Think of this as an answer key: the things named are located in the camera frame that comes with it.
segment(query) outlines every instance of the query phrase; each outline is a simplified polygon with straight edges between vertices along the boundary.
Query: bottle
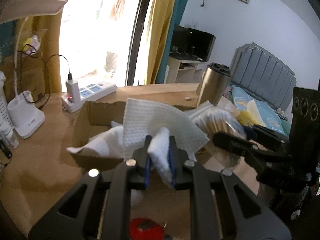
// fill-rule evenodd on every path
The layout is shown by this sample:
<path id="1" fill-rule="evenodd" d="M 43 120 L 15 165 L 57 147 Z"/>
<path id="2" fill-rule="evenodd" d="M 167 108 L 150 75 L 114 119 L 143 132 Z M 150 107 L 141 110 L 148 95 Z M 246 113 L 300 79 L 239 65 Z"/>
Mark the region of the bottle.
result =
<path id="1" fill-rule="evenodd" d="M 0 126 L 3 124 L 3 122 L 4 122 L 4 119 L 0 116 Z M 0 138 L 2 139 L 2 141 L 4 142 L 4 144 L 6 145 L 6 146 L 9 146 L 10 144 L 9 144 L 9 142 L 8 142 L 8 140 L 7 140 L 7 138 L 4 136 L 4 134 L 3 134 L 3 132 L 0 130 Z"/>
<path id="2" fill-rule="evenodd" d="M 198 107 L 201 103 L 207 100 L 216 106 L 219 103 L 223 92 L 230 84 L 230 81 L 230 68 L 217 63 L 209 64 L 204 73 L 202 81 L 197 88 L 197 94 L 199 97 L 196 106 Z"/>
<path id="3" fill-rule="evenodd" d="M 8 140 L 13 149 L 18 147 L 19 141 L 7 121 L 2 123 L 0 131 L 3 133 L 4 137 Z"/>

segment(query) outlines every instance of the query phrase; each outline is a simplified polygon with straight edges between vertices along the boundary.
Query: television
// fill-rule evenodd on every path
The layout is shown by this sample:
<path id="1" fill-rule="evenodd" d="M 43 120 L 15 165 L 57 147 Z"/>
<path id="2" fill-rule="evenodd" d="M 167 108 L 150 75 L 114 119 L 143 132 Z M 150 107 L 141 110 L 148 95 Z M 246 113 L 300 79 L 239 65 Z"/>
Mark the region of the television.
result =
<path id="1" fill-rule="evenodd" d="M 216 37 L 213 34 L 188 28 L 188 45 L 186 53 L 209 61 Z"/>
<path id="2" fill-rule="evenodd" d="M 187 45 L 188 29 L 175 24 L 171 39 L 170 51 L 186 53 Z"/>

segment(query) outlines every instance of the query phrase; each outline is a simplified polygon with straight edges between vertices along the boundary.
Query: white basket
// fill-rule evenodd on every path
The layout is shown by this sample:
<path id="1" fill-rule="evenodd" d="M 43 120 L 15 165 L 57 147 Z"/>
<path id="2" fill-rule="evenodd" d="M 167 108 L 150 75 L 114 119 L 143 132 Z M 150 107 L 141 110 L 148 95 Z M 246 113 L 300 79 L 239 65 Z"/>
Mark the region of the white basket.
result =
<path id="1" fill-rule="evenodd" d="M 7 100 L 5 98 L 5 93 L 3 90 L 3 86 L 4 86 L 4 81 L 5 81 L 5 76 L 3 74 L 3 72 L 0 71 L 0 123 L 3 122 L 3 120 L 7 121 L 8 124 L 11 126 L 11 128 L 13 129 L 13 124 L 11 122 L 11 118 L 9 116 L 8 113 L 8 103 Z"/>

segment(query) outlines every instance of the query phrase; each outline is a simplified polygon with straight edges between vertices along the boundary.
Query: bed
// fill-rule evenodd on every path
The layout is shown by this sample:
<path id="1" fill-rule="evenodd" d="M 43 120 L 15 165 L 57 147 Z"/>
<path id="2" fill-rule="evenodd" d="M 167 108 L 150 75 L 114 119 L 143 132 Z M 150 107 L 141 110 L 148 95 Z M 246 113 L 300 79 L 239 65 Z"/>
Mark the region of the bed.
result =
<path id="1" fill-rule="evenodd" d="M 246 103 L 254 99 L 267 127 L 288 135 L 290 124 L 280 119 L 275 110 L 287 110 L 297 83 L 295 73 L 255 43 L 236 50 L 231 73 L 232 103 L 244 110 Z"/>

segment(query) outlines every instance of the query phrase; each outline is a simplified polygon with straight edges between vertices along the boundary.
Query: yellow curtain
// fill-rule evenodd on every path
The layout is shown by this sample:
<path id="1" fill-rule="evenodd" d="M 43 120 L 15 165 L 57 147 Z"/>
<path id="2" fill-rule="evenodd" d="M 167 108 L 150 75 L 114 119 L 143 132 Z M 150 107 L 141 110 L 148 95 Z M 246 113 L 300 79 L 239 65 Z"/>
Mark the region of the yellow curtain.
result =
<path id="1" fill-rule="evenodd" d="M 62 12 L 54 16 L 30 17 L 23 27 L 23 31 L 48 29 L 41 44 L 44 59 L 59 53 L 61 16 Z M 19 32 L 22 21 L 23 19 L 18 21 L 16 33 Z M 48 63 L 50 91 L 52 93 L 61 92 L 59 62 L 59 57 L 53 57 Z"/>
<path id="2" fill-rule="evenodd" d="M 154 84 L 162 59 L 173 12 L 174 0 L 154 0 L 151 11 L 147 84 Z"/>

